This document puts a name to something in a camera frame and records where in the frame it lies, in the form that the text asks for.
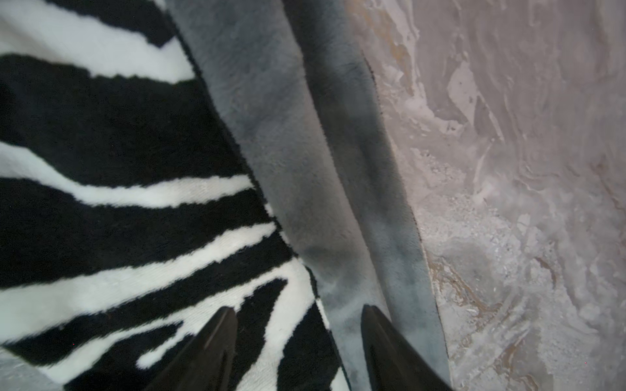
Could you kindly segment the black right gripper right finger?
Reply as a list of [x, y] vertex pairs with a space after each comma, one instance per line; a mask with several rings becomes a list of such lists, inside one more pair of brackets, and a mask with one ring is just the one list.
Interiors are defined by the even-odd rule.
[[361, 334], [373, 391], [452, 391], [376, 306], [363, 307]]

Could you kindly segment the zebra and grey plush pillowcase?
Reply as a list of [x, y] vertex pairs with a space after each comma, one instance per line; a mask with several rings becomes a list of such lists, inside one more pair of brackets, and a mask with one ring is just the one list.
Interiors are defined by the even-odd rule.
[[226, 390], [372, 390], [376, 306], [442, 324], [343, 1], [1, 4], [1, 347], [146, 390], [226, 306]]

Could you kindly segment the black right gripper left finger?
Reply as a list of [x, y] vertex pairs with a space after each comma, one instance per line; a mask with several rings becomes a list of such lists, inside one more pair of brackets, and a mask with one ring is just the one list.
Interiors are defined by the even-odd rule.
[[236, 311], [222, 307], [146, 387], [147, 391], [223, 391], [235, 356]]

